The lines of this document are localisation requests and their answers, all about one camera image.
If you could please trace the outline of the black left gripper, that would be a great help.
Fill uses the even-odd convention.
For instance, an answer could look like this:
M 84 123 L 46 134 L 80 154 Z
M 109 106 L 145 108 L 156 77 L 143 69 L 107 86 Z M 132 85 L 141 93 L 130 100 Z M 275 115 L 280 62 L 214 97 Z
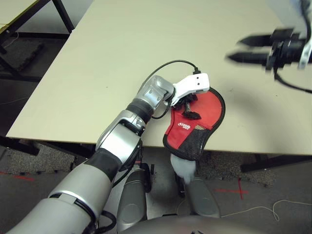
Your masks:
M 187 119 L 201 119 L 200 114 L 196 112 L 191 112 L 190 108 L 190 103 L 197 100 L 198 98 L 196 94 L 189 94 L 188 97 L 183 97 L 178 101 L 178 103 L 175 105 L 175 110 L 183 110 L 182 115 Z

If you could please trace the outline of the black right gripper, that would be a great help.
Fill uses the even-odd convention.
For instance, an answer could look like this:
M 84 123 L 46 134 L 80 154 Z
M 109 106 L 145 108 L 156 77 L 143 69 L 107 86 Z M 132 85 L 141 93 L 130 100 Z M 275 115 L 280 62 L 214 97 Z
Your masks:
M 306 39 L 301 39 L 293 28 L 275 29 L 271 35 L 250 35 L 238 41 L 249 47 L 268 47 L 272 50 L 234 50 L 226 54 L 225 59 L 241 63 L 265 65 L 265 70 L 283 68 L 293 62 L 299 63 Z

